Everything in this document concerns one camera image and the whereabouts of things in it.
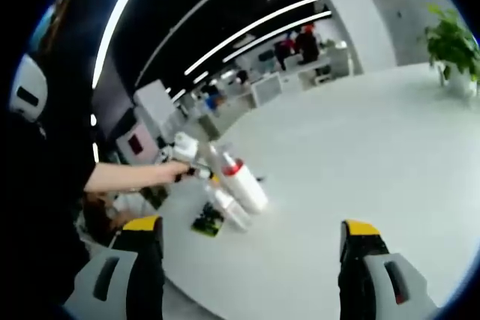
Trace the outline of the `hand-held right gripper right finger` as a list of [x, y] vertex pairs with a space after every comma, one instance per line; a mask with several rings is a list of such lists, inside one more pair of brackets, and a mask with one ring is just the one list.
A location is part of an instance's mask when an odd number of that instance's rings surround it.
[[425, 277], [400, 253], [390, 253], [370, 223], [341, 223], [337, 283], [341, 319], [432, 319], [437, 306]]

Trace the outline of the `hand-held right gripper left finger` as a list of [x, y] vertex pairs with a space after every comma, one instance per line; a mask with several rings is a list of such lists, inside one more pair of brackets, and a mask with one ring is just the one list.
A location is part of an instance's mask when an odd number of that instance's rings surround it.
[[73, 319], [162, 319], [163, 257], [162, 218], [131, 220], [76, 275], [64, 308]]

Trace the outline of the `person's left hand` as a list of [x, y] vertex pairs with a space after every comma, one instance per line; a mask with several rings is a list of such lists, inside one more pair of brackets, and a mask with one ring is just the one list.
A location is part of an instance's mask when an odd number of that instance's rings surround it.
[[176, 160], [162, 165], [162, 179], [165, 184], [179, 182], [190, 170], [190, 165]]

